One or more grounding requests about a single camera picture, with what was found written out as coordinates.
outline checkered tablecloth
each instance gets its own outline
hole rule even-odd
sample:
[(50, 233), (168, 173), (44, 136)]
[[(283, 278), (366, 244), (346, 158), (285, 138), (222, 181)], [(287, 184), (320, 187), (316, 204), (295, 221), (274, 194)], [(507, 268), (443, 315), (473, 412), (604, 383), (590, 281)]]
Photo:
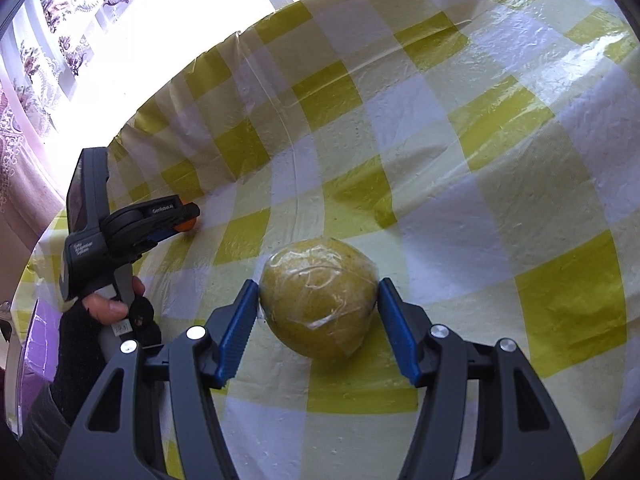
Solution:
[[(200, 205), (194, 232), (136, 265), (165, 339), (282, 245), (341, 238), (434, 321), (517, 340), (590, 476), (640, 406), (639, 85), (612, 0), (303, 0), (140, 107), (110, 144), (111, 208), (173, 193)], [(60, 304), (65, 235), (61, 214), (24, 272), (22, 331), (37, 297)], [(421, 398), (378, 317), (341, 365), (258, 320), (214, 394), (252, 480), (396, 478)], [(169, 416), (164, 432), (180, 476)]]

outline black handheld device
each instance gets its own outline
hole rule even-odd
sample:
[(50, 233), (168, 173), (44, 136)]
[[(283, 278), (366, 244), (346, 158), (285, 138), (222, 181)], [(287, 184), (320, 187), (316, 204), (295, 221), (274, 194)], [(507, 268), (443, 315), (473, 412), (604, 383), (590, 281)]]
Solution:
[[(200, 209), (177, 195), (133, 204), (110, 213), (107, 148), (85, 148), (66, 196), (69, 234), (62, 253), (60, 291), (65, 301), (93, 292), (131, 306), (132, 264), (159, 242), (178, 234)], [(107, 327), (100, 345), (109, 358), (121, 339), (135, 338), (129, 316)]]

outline device screen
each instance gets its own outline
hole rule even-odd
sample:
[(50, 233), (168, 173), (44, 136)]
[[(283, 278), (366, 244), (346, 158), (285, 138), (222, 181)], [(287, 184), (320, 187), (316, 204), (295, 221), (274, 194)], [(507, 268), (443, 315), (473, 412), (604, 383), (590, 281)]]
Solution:
[(82, 189), (82, 157), (78, 159), (78, 165), (66, 194), (66, 214), (69, 232), (82, 231), (86, 227), (86, 204)]

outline gray sleeve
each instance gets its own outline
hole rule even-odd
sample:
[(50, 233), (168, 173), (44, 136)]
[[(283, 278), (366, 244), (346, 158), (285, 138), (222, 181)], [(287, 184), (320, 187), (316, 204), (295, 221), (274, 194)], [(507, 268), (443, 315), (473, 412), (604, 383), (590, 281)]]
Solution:
[(53, 478), (69, 431), (46, 386), (34, 400), (20, 437), (20, 446), (43, 480)]

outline purple object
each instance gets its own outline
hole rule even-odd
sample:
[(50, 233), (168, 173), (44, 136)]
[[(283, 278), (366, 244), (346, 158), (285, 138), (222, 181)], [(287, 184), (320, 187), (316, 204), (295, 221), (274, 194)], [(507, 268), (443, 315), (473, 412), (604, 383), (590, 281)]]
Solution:
[(24, 421), (40, 390), (53, 381), (58, 367), (58, 325), (62, 314), (38, 300), (31, 317), (18, 379), (18, 418)]

